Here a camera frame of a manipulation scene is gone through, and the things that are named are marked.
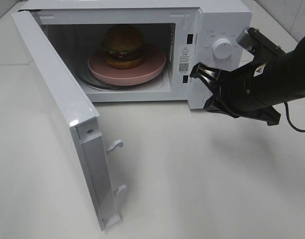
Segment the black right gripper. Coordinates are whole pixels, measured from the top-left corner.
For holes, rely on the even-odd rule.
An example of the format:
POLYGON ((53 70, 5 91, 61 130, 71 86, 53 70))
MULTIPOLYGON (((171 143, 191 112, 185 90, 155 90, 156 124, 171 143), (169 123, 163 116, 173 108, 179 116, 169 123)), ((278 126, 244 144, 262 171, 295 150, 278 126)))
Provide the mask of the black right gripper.
POLYGON ((199 62, 192 68, 190 78, 200 79, 210 91, 215 89, 216 94, 205 102, 205 111, 265 121, 268 126, 279 124, 281 114, 257 99, 249 76, 242 74, 237 77, 231 72, 199 62))

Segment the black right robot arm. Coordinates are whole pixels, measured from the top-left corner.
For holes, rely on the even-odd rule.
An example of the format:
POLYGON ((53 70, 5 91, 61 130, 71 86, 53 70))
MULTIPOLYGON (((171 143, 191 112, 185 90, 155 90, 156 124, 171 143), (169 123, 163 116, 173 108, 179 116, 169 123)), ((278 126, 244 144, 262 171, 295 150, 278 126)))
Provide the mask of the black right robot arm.
POLYGON ((281 115, 273 106, 305 98, 305 37, 288 53, 253 27, 236 41, 254 56, 251 62, 233 71, 199 62, 190 73, 212 93, 204 110, 278 125, 281 115))

